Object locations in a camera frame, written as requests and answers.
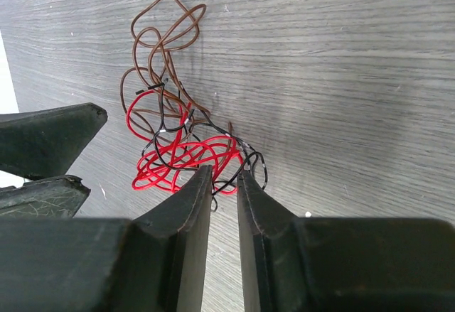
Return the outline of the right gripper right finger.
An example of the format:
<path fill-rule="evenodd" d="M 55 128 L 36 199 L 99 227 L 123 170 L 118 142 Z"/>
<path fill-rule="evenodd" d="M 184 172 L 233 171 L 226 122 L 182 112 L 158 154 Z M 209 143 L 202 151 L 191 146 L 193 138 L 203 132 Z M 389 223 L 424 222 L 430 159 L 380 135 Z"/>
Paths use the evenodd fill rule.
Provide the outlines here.
<path fill-rule="evenodd" d="M 428 218 L 299 217 L 238 179 L 246 311 L 453 311 L 454 226 Z"/>

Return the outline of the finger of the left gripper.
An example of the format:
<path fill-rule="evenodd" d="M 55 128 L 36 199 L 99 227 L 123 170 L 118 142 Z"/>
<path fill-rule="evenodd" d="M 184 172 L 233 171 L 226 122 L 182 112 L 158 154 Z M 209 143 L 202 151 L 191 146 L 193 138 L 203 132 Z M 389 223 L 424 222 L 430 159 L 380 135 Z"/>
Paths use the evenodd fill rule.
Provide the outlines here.
<path fill-rule="evenodd" d="M 64 175 L 1 189 L 2 217 L 75 216 L 90 195 L 77 176 Z"/>
<path fill-rule="evenodd" d="M 67 173 L 107 122 L 91 102 L 1 115 L 1 170 L 32 181 Z"/>

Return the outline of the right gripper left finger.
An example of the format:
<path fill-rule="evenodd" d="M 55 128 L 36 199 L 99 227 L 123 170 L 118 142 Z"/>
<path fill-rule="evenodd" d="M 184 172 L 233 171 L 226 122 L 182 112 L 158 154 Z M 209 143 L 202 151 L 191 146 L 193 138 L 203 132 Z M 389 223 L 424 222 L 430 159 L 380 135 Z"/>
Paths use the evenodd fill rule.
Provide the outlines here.
<path fill-rule="evenodd" d="M 199 311 L 211 174 L 134 220 L 1 216 L 1 310 Z"/>

